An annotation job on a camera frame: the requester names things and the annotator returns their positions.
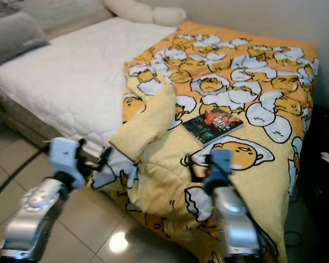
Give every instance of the yellow fabric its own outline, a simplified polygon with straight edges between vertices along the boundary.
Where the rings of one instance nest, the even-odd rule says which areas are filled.
[[[188,202],[201,193],[202,184],[192,182],[185,155],[197,157],[202,145],[181,125],[167,130],[172,122],[220,107],[243,120],[244,127],[203,150],[233,150],[231,179],[255,221],[277,244],[279,262],[286,262],[288,190],[297,177],[317,67],[316,50],[306,43],[182,24],[125,64],[125,124],[110,142],[135,162],[138,177],[132,188],[126,188],[127,175],[121,174],[100,189],[145,226],[190,249],[200,262],[222,263],[214,220],[205,211],[194,214]],[[152,87],[159,91],[152,94]],[[204,167],[196,164],[204,177]],[[136,208],[130,209],[130,203]]]

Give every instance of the bed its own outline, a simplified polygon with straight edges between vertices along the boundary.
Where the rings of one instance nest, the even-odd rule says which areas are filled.
[[[112,173],[89,185],[202,263],[217,263],[210,201],[185,159],[203,173],[215,145],[202,148],[180,124],[215,107],[233,113],[245,127],[219,145],[251,151],[233,181],[285,262],[282,226],[313,107],[316,50],[190,21],[176,31],[112,18],[55,38],[0,67],[0,116],[37,144],[84,137],[98,157],[109,142]]]

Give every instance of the white mattress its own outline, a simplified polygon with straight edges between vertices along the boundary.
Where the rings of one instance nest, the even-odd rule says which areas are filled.
[[[98,156],[122,124],[123,63],[176,30],[112,18],[0,67],[0,89]]]

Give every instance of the cartoon print duvet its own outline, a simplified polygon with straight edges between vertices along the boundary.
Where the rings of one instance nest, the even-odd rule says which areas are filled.
[[[306,43],[182,24],[125,64],[124,125],[107,143],[109,165],[89,184],[200,262],[222,263],[212,201],[191,178],[186,155],[204,178],[205,154],[232,150],[231,179],[286,262],[283,223],[318,66]],[[244,127],[202,148],[180,124],[214,108]]]

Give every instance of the book cover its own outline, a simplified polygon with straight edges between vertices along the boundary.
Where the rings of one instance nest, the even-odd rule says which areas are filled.
[[[215,108],[184,122],[183,126],[205,147],[212,141],[241,128],[243,121],[219,108]]]

